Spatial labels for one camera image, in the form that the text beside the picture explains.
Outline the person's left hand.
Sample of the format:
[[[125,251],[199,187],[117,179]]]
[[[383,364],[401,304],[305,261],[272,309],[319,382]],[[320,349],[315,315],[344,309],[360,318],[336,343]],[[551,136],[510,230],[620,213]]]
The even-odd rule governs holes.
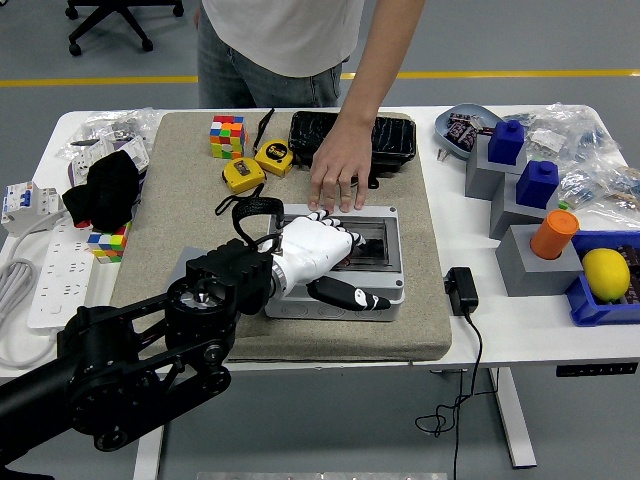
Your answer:
[[[334,128],[313,157],[308,208],[336,207],[348,212],[364,207],[371,168],[371,133]]]

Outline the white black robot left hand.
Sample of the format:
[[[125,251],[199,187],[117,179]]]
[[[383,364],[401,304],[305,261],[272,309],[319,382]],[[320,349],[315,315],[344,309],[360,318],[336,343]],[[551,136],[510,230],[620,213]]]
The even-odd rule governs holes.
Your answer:
[[[279,250],[272,253],[271,297],[280,300],[301,284],[312,298],[348,311],[389,309],[388,299],[327,275],[365,243],[326,210],[295,218],[284,226]]]

